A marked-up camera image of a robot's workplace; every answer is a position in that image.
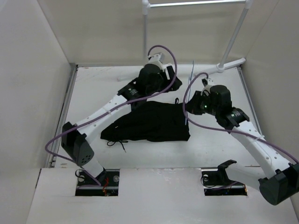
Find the light blue wire hanger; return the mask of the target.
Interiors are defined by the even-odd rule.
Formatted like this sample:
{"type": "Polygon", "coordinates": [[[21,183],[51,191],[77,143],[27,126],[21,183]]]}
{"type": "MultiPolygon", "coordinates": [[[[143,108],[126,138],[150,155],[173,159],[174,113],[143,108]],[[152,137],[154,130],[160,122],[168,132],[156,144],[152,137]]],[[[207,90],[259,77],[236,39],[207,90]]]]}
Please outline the light blue wire hanger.
{"type": "MultiPolygon", "coordinates": [[[[188,86],[190,85],[190,83],[192,82],[193,78],[194,78],[194,60],[192,61],[192,70],[191,70],[191,74],[188,78],[188,86]]],[[[185,99],[185,104],[187,104],[187,102],[190,100],[190,96],[191,96],[191,87],[189,88],[188,92],[187,92],[187,97],[185,99]]]]}

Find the black trousers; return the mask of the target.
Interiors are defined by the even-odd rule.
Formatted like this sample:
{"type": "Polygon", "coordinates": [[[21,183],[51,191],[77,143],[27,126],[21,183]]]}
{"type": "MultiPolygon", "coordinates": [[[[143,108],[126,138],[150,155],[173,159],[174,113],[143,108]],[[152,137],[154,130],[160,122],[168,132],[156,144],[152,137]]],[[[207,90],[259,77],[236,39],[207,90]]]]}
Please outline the black trousers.
{"type": "Polygon", "coordinates": [[[173,104],[147,101],[134,111],[120,117],[105,128],[100,138],[108,146],[129,140],[150,142],[188,141],[189,125],[185,120],[182,103],[173,104]]]}

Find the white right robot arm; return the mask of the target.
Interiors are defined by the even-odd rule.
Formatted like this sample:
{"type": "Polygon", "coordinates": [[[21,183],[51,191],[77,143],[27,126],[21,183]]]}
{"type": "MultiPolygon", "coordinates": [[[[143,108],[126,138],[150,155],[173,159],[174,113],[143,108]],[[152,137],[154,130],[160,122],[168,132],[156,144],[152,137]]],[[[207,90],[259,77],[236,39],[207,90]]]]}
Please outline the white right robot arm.
{"type": "Polygon", "coordinates": [[[238,140],[259,164],[257,168],[228,160],[218,166],[217,180],[221,184],[240,182],[258,190],[272,205],[278,205],[299,191],[299,164],[281,156],[255,129],[247,114],[232,106],[230,91],[223,85],[207,85],[195,91],[185,105],[194,115],[210,114],[225,131],[238,140]]]}

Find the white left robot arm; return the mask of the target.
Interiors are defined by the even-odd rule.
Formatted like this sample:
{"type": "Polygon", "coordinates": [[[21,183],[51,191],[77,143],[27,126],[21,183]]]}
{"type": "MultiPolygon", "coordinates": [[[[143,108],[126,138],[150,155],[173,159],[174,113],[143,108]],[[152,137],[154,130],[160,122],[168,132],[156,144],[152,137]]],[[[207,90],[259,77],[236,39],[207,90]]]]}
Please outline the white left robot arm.
{"type": "Polygon", "coordinates": [[[168,69],[161,63],[148,63],[138,77],[118,90],[98,111],[76,124],[67,122],[63,125],[61,147],[78,167],[87,171],[94,186],[103,184],[106,170],[96,158],[91,143],[122,115],[145,103],[149,96],[162,92],[173,75],[173,68],[168,69]]]}

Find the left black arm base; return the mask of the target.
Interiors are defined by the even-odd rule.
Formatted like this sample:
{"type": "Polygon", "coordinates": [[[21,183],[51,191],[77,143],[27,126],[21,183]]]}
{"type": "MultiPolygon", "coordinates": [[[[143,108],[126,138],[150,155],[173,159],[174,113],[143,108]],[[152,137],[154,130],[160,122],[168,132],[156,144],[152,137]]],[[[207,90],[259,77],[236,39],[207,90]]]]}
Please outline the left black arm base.
{"type": "Polygon", "coordinates": [[[78,169],[75,172],[77,186],[75,196],[118,196],[120,170],[108,169],[98,184],[86,172],[78,169]]]}

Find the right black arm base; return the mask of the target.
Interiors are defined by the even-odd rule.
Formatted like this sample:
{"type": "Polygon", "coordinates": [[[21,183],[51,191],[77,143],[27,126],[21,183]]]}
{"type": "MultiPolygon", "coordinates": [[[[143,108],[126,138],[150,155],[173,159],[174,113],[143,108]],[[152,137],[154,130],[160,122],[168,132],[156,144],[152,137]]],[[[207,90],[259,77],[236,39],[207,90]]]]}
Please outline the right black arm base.
{"type": "Polygon", "coordinates": [[[234,160],[228,160],[216,168],[201,170],[200,182],[205,196],[247,196],[246,186],[230,180],[226,174],[226,168],[235,163],[237,162],[234,160]]]}

